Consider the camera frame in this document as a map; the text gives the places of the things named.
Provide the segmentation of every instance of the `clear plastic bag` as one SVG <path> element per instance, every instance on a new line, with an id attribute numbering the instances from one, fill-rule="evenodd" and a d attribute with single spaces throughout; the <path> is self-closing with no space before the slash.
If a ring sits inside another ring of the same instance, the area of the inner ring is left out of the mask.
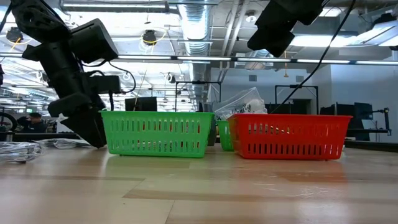
<path id="1" fill-rule="evenodd" d="M 243 90 L 221 103 L 215 103 L 213 109 L 218 120 L 227 120 L 230 116 L 239 113 L 267 113 L 264 100 L 261 99 L 256 87 Z"/>
<path id="2" fill-rule="evenodd" d="M 0 162 L 26 162 L 42 154 L 42 147 L 31 142 L 0 142 Z"/>
<path id="3" fill-rule="evenodd" d="M 42 147 L 56 147 L 57 149 L 73 149 L 75 147 L 92 147 L 82 139 L 44 139 L 35 141 Z"/>

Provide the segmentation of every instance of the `plastic basket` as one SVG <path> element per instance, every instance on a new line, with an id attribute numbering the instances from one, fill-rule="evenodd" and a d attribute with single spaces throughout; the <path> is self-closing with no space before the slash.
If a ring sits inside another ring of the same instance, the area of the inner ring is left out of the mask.
<path id="1" fill-rule="evenodd" d="M 221 147 L 224 151 L 233 151 L 231 133 L 228 121 L 217 121 L 218 132 L 220 134 Z"/>
<path id="2" fill-rule="evenodd" d="M 235 114 L 234 150 L 245 159 L 339 159 L 351 116 Z"/>
<path id="3" fill-rule="evenodd" d="M 111 154 L 203 157 L 213 113 L 101 111 Z"/>

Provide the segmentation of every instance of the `wooden table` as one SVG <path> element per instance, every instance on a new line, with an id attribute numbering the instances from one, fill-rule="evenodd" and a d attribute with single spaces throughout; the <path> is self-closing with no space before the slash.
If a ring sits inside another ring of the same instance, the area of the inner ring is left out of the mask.
<path id="1" fill-rule="evenodd" d="M 398 223 L 398 154 L 345 149 L 338 161 L 250 161 L 50 149 L 0 164 L 4 224 Z"/>

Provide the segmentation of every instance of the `red basket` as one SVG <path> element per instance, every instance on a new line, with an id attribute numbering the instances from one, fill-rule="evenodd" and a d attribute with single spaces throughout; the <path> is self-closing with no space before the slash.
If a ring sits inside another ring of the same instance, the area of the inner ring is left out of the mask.
<path id="1" fill-rule="evenodd" d="M 245 159 L 339 159 L 351 116 L 235 114 L 233 147 Z"/>

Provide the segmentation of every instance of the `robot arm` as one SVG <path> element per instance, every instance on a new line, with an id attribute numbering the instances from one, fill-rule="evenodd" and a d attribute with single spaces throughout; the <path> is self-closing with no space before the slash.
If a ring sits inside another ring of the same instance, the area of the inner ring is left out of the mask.
<path id="1" fill-rule="evenodd" d="M 99 19 L 70 30 L 44 0 L 12 0 L 11 11 L 18 28 L 39 41 L 28 45 L 22 57 L 40 62 L 59 100 L 49 104 L 53 117 L 63 114 L 62 124 L 91 145 L 106 144 L 99 110 L 105 104 L 99 93 L 120 93 L 118 76 L 91 77 L 81 61 L 110 61 L 118 57 L 110 35 Z"/>

